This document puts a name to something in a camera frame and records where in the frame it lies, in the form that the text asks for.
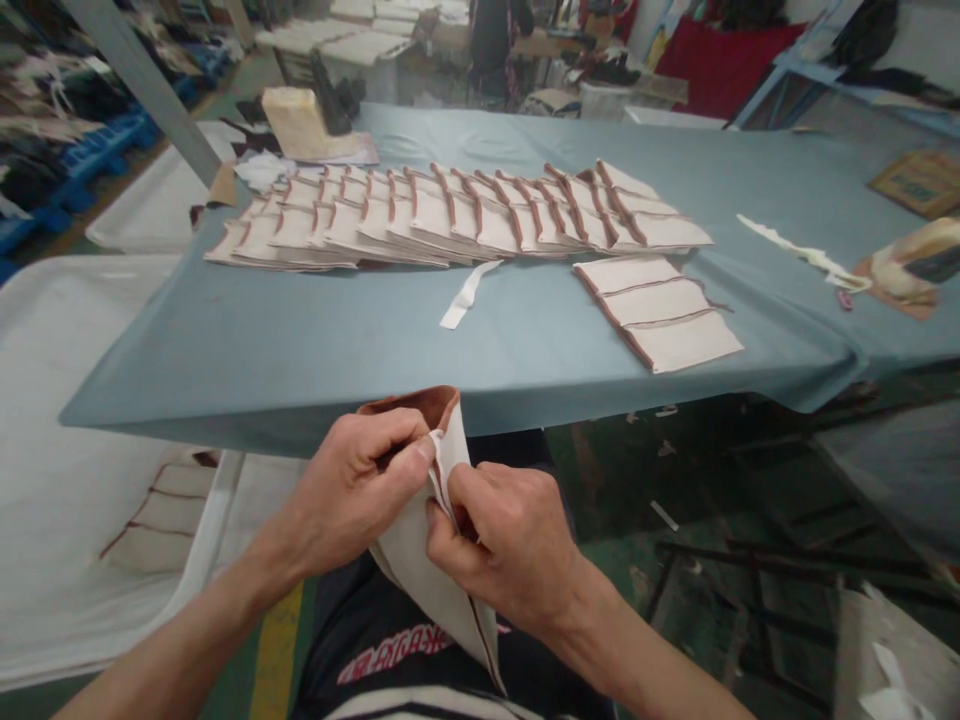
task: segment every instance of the red fabric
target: red fabric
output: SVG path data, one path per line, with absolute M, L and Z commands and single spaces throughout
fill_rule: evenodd
M 721 32 L 682 17 L 657 63 L 657 74 L 690 83 L 690 101 L 675 110 L 732 120 L 766 77 L 771 61 L 805 28 L 801 24 Z

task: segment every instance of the wrist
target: wrist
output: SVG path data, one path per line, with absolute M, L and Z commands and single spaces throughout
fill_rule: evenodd
M 629 626 L 624 611 L 630 616 L 635 613 L 593 563 L 584 557 L 583 564 L 569 611 L 541 640 L 596 690 L 612 697 L 612 675 L 602 670 L 603 659 L 616 645 L 618 634 Z
M 270 606 L 310 574 L 301 558 L 302 553 L 288 528 L 272 518 L 254 537 L 236 566 L 252 581 L 258 599 Z

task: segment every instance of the hand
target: hand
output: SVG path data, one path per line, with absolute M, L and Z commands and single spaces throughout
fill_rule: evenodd
M 294 580 L 346 565 L 426 483 L 436 452 L 428 432 L 419 410 L 341 417 L 251 552 L 268 553 Z M 381 458 L 397 447 L 383 468 Z
M 594 568 L 570 536 L 556 480 L 539 470 L 460 464 L 447 488 L 458 524 L 472 524 L 479 542 L 472 532 L 457 535 L 431 500 L 430 560 L 521 630 L 537 637 L 562 630 Z

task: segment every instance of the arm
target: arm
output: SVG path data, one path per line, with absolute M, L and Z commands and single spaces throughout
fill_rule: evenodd
M 493 463 L 458 465 L 448 488 L 479 542 L 458 536 L 432 503 L 427 555 L 469 594 L 537 637 L 637 717 L 752 718 L 720 683 L 657 635 L 580 553 L 552 477 Z
M 340 418 L 236 564 L 84 688 L 57 720 L 196 718 L 263 614 L 301 580 L 360 555 L 423 487 L 434 457 L 426 433 L 416 410 Z M 380 472 L 376 459 L 405 443 Z
M 533 33 L 533 11 L 527 0 L 507 0 L 510 3 L 510 14 L 513 15 L 513 22 L 520 28 L 520 34 L 523 37 L 529 37 Z

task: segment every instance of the yellow floor line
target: yellow floor line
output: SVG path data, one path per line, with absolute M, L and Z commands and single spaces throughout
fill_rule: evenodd
M 283 720 L 288 715 L 302 600 L 303 583 L 300 583 L 263 619 L 250 720 Z

